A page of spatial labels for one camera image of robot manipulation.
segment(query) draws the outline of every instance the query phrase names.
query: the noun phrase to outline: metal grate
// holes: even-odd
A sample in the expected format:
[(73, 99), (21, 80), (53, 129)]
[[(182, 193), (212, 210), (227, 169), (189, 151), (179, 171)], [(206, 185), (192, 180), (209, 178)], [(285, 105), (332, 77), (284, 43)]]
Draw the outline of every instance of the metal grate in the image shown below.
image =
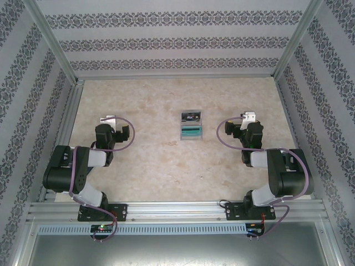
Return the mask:
[[(88, 235), (91, 225), (41, 225), (38, 234), (42, 236)], [(119, 224), (116, 234), (132, 235), (181, 235), (181, 234), (245, 234), (244, 223), (228, 224)]]

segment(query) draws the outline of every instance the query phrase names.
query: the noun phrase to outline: clear plastic box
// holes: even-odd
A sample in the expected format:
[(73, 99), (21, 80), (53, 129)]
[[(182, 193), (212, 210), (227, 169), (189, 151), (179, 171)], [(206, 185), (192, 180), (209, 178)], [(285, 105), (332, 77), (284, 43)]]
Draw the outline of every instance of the clear plastic box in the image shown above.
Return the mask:
[(201, 110), (183, 110), (181, 112), (180, 139), (202, 140)]

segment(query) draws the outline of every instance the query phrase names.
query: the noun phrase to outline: wall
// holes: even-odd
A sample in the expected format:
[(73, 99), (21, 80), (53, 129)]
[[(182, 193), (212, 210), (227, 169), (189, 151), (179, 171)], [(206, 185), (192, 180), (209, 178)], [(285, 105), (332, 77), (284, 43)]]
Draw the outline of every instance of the wall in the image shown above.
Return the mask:
[(272, 74), (310, 0), (42, 0), (77, 76)]
[(0, 0), (0, 265), (36, 201), (72, 86), (20, 0)]
[(326, 0), (278, 80), (338, 243), (355, 264), (355, 1)]

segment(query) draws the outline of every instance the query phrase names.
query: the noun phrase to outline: floral stripe pattern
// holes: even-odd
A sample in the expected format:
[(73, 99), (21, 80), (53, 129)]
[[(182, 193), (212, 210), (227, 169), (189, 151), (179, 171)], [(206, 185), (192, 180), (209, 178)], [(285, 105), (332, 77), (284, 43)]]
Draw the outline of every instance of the floral stripe pattern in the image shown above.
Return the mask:
[(2, 160), (2, 164), (0, 166), (0, 200), (3, 199), (7, 183), (12, 175), (12, 170), (15, 167), (15, 162), (18, 159), (18, 155), (27, 136), (34, 113), (37, 109), (40, 97), (42, 96), (42, 92), (54, 62), (54, 54), (51, 50), (49, 50), (43, 60), (31, 92), (28, 95), (28, 99), (26, 100), (26, 104), (21, 112), (19, 122), (14, 130), (14, 135), (11, 137), (10, 144), (8, 145), (8, 149), (5, 152), (4, 159)]
[(355, 45), (355, 8), (349, 0), (326, 0), (339, 24), (348, 34), (352, 45)]
[[(308, 114), (306, 104), (303, 101), (302, 95), (300, 93), (300, 89), (298, 88), (297, 81), (289, 65), (286, 67), (283, 74), (288, 83), (287, 89), (291, 92), (293, 103), (296, 106), (297, 113), (300, 117), (300, 121), (302, 123), (303, 129), (306, 134), (305, 137), (307, 137), (307, 141), (310, 146), (314, 161), (316, 163), (318, 173), (323, 182), (324, 191), (330, 202), (330, 206), (334, 213), (334, 217), (336, 218), (336, 223), (338, 225), (339, 232), (342, 235), (342, 239), (345, 246), (347, 247), (347, 252), (349, 253), (350, 260), (353, 264), (355, 264), (355, 249), (354, 249), (355, 236), (353, 234), (353, 230), (351, 229), (351, 223), (346, 216), (347, 213), (346, 211), (344, 211), (344, 203), (341, 201), (341, 194), (338, 191), (338, 188), (334, 184), (334, 179), (327, 165), (327, 160), (322, 151), (322, 147), (319, 144), (318, 136), (315, 132), (313, 123)], [(286, 103), (282, 89), (280, 91), (281, 91), (281, 96), (283, 98), (283, 101)], [(291, 119), (291, 114), (289, 110), (287, 108), (286, 110), (288, 116)]]
[(16, 59), (11, 65), (11, 69), (8, 75), (5, 77), (4, 82), (0, 87), (0, 124), (6, 115), (10, 103), (12, 102), (12, 97), (17, 91), (18, 86), (26, 72), (29, 62), (41, 40), (42, 35), (35, 24), (33, 24), (31, 30), (26, 36), (24, 43), (21, 46)]
[(291, 124), (291, 127), (292, 127), (292, 132), (294, 133), (295, 135), (295, 139), (296, 139), (296, 142), (297, 142), (297, 149), (300, 149), (301, 147), (301, 144), (300, 144), (300, 141), (298, 140), (298, 136), (296, 135), (296, 128), (292, 122), (292, 119), (291, 119), (291, 116), (290, 116), (290, 112), (288, 110), (288, 105), (287, 105), (287, 102), (285, 101), (285, 96), (283, 95), (283, 91), (282, 91), (282, 87), (281, 87), (281, 84), (280, 84), (280, 81), (277, 82), (277, 86), (278, 86), (278, 90), (282, 96), (282, 101), (285, 105), (285, 108), (286, 108), (286, 111), (287, 111), (287, 115), (288, 115), (288, 118), (290, 118), (290, 124)]
[(337, 124), (337, 119), (333, 115), (331, 106), (328, 103), (325, 93), (319, 83), (316, 73), (303, 50), (303, 46), (299, 45), (295, 51), (295, 57), (303, 72), (303, 76), (310, 87), (310, 92), (315, 100), (319, 114), (322, 117), (324, 126), (329, 135), (330, 141), (333, 143), (333, 148), (341, 163), (345, 177), (348, 179), (348, 184), (352, 188), (351, 192), (355, 193), (355, 160), (351, 158), (352, 154), (349, 151), (349, 146), (345, 142), (343, 133)]
[(329, 37), (327, 37), (317, 18), (315, 18), (308, 27), (308, 33), (316, 45), (334, 84), (337, 86), (340, 96), (343, 98), (343, 102), (346, 103), (346, 108), (349, 110), (353, 122), (355, 122), (354, 82), (347, 74), (348, 71), (344, 68), (340, 57), (335, 52)]
[(21, 0), (8, 0), (0, 11), (0, 49), (24, 11)]
[(273, 68), (278, 58), (183, 58), (72, 61), (74, 70)]
[(302, 11), (198, 11), (47, 15), (52, 29), (194, 25), (296, 25)]
[[(65, 74), (61, 70), (58, 79), (55, 82), (55, 86), (52, 95), (50, 97), (50, 101), (48, 103), (47, 109), (44, 113), (43, 121), (39, 128), (39, 133), (34, 142), (33, 150), (31, 152), (31, 157), (29, 159), (29, 162), (26, 166), (26, 170), (22, 177), (21, 185), (17, 192), (16, 200), (14, 201), (14, 207), (11, 210), (11, 216), (9, 217), (9, 222), (5, 226), (5, 234), (2, 236), (2, 241), (0, 244), (0, 265), (6, 265), (6, 261), (10, 255), (10, 250), (13, 246), (13, 241), (15, 239), (15, 235), (19, 228), (19, 223), (21, 222), (26, 200), (28, 199), (28, 196), (30, 194), (30, 189), (33, 183), (33, 179), (36, 177), (38, 161), (42, 155), (45, 142), (47, 141), (50, 125), (52, 123), (55, 110), (57, 108), (60, 95), (63, 91), (63, 86), (66, 80), (67, 79)], [(67, 105), (71, 89), (72, 87), (70, 87), (65, 105)], [(59, 127), (55, 137), (57, 137), (60, 124), (62, 123), (64, 110), (65, 108), (63, 109), (62, 117), (60, 118)]]
[(60, 41), (65, 52), (158, 49), (284, 48), (288, 37), (202, 37)]

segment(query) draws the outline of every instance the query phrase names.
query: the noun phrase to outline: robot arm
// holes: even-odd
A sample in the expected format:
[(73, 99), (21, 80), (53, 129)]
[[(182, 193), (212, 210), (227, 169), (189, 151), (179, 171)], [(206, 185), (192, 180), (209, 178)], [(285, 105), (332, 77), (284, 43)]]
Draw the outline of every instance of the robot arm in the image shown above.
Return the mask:
[[(83, 202), (83, 205), (88, 204), (108, 211), (107, 196), (87, 182), (87, 174), (93, 167), (108, 167), (111, 164), (113, 159), (111, 150), (114, 149), (117, 142), (123, 142), (129, 138), (129, 127), (122, 127), (121, 132), (115, 131), (109, 124), (100, 124), (95, 128), (95, 133), (96, 142), (93, 144), (96, 148), (106, 151), (98, 151), (89, 147), (77, 148), (73, 197)], [(73, 151), (74, 148), (69, 146), (55, 147), (43, 176), (43, 186), (46, 189), (57, 193), (69, 192), (72, 180)], [(105, 217), (104, 213), (92, 209), (86, 208), (84, 211), (94, 212), (89, 217), (96, 215), (98, 221)]]
[[(243, 148), (260, 149), (260, 151), (242, 150), (242, 161), (247, 167), (263, 167), (268, 170), (268, 184), (249, 191), (244, 197), (242, 206), (234, 209), (234, 215), (243, 218), (260, 216), (257, 209), (265, 211), (278, 198), (296, 196), (305, 187), (305, 173), (301, 164), (292, 155), (278, 149), (263, 150), (262, 130), (263, 126), (255, 119), (254, 112), (245, 112), (242, 124), (234, 124), (231, 121), (225, 123), (225, 133), (239, 139)], [(310, 174), (305, 155), (301, 149), (291, 149), (305, 164), (309, 185), (306, 195), (310, 195), (314, 189), (313, 178)]]

